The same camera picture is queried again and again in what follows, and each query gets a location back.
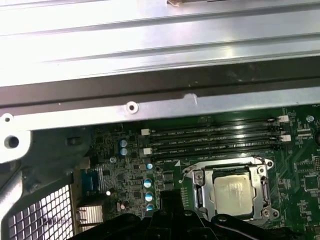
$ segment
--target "capacitor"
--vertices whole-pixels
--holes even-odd
[[[114,187],[111,187],[109,190],[107,190],[107,191],[105,192],[105,194],[106,194],[107,196],[111,196],[111,194],[113,194],[115,191],[116,191],[115,188],[114,188]]]
[[[128,154],[128,150],[127,150],[126,148],[121,148],[120,154],[121,154],[122,156],[125,156],[125,155]]]
[[[151,163],[148,163],[147,165],[146,165],[146,169],[152,169],[154,166],[151,164]]]
[[[152,180],[150,179],[150,178],[147,178],[147,179],[145,179],[144,181],[143,181],[143,186],[145,187],[145,188],[150,188],[151,187],[151,185],[152,185]]]
[[[120,208],[122,210],[125,210],[126,208],[128,208],[130,206],[129,201],[124,201],[123,203],[121,203]]]
[[[120,147],[125,148],[128,145],[128,142],[125,139],[123,139],[119,142],[119,145]]]
[[[145,194],[145,200],[147,202],[151,202],[153,199],[154,199],[154,194],[150,191],[148,191],[146,194]]]
[[[153,209],[155,209],[155,205],[153,205],[153,204],[151,204],[151,203],[146,206],[146,210],[147,210],[147,211],[151,211],[151,210],[153,210]]]

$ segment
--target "screw hole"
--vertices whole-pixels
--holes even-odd
[[[8,136],[4,140],[4,145],[8,149],[15,149],[19,145],[19,139],[16,136]]]

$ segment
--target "green circuit board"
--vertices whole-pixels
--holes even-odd
[[[274,161],[269,193],[280,214],[263,227],[285,226],[320,239],[319,145],[320,104],[99,125],[92,131],[91,169],[82,171],[82,194],[112,190],[105,219],[143,217],[159,208],[160,191],[171,189],[180,189],[184,207],[194,210],[184,168],[259,156]]]

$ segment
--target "blue capacitor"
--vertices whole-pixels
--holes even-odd
[[[119,145],[120,147],[125,148],[128,145],[128,142],[125,139],[123,139],[119,142]]]
[[[147,178],[147,179],[145,179],[144,181],[143,181],[143,186],[145,187],[145,188],[150,188],[151,187],[151,185],[152,185],[152,180],[150,179],[150,178]]]
[[[151,164],[151,163],[148,163],[147,165],[146,165],[146,169],[148,169],[148,170],[150,170],[150,169],[152,169],[154,166]]]
[[[151,211],[151,210],[153,210],[153,209],[155,209],[155,205],[153,205],[153,204],[151,204],[151,203],[146,206],[146,210],[147,210],[147,211]]]
[[[147,202],[151,202],[153,199],[154,199],[154,194],[150,191],[148,191],[146,194],[145,194],[145,200]]]
[[[125,156],[125,155],[128,154],[128,150],[127,150],[126,148],[121,148],[120,154],[121,154],[122,156]]]

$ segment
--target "black plastic part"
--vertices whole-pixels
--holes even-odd
[[[320,129],[314,134],[314,141],[320,147]]]
[[[160,192],[160,208],[174,214],[182,214],[184,212],[184,204],[180,189]]]
[[[211,222],[184,210],[180,191],[160,195],[163,209],[148,211],[140,220],[123,214],[82,232],[72,240],[303,240],[288,228],[264,230],[235,217],[218,214]]]

